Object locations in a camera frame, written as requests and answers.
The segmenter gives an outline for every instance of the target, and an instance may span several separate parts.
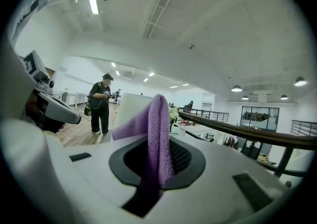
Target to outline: glass partition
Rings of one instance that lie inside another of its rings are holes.
[[[279,108],[242,107],[240,125],[276,131]]]

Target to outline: wooden handrail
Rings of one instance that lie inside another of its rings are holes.
[[[202,118],[196,115],[191,115],[185,112],[178,112],[180,117],[185,120],[190,120],[195,123],[204,125],[206,127],[222,131],[228,134],[232,134],[235,136],[239,136],[242,138],[255,140],[271,145],[290,147],[296,149],[304,149],[304,150],[317,150],[317,137],[310,136],[294,136],[290,134],[255,130],[252,128],[245,128],[240,126],[235,126],[223,122],[218,122],[214,120],[210,120],[207,118]]]

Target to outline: white sneakers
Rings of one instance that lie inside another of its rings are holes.
[[[99,135],[101,133],[101,131],[97,131],[97,132],[91,131],[91,133]]]

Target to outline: black cap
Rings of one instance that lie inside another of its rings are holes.
[[[113,80],[113,78],[111,77],[111,75],[110,75],[109,73],[106,73],[106,74],[103,76],[103,79]]]

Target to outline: black metal railing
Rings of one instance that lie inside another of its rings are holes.
[[[317,123],[292,120],[291,132],[296,135],[317,136]]]
[[[192,121],[197,124],[204,125],[206,127],[222,131],[231,135],[235,135],[238,137],[246,138],[249,140],[255,140],[271,145],[283,146],[286,147],[282,159],[277,167],[267,165],[261,162],[258,162],[263,167],[268,170],[274,171],[274,174],[280,177],[282,174],[288,174],[292,176],[303,177],[305,172],[296,171],[296,170],[287,170],[286,166],[291,158],[293,150],[296,149],[304,149],[304,150],[317,150],[317,137],[312,136],[294,136],[290,134],[276,133],[270,131],[263,130],[255,130],[252,128],[244,128],[240,126],[235,126],[219,121],[213,121],[207,118],[199,117],[196,115],[192,115],[186,112],[178,112],[182,119],[186,119],[188,121]]]
[[[229,113],[225,113],[225,112],[213,112],[213,111],[205,111],[205,110],[197,110],[197,109],[181,108],[181,107],[179,107],[178,110],[180,112],[189,113],[192,115],[204,117],[204,118],[214,120],[214,121],[219,121],[219,122],[228,122],[228,118],[229,118]]]

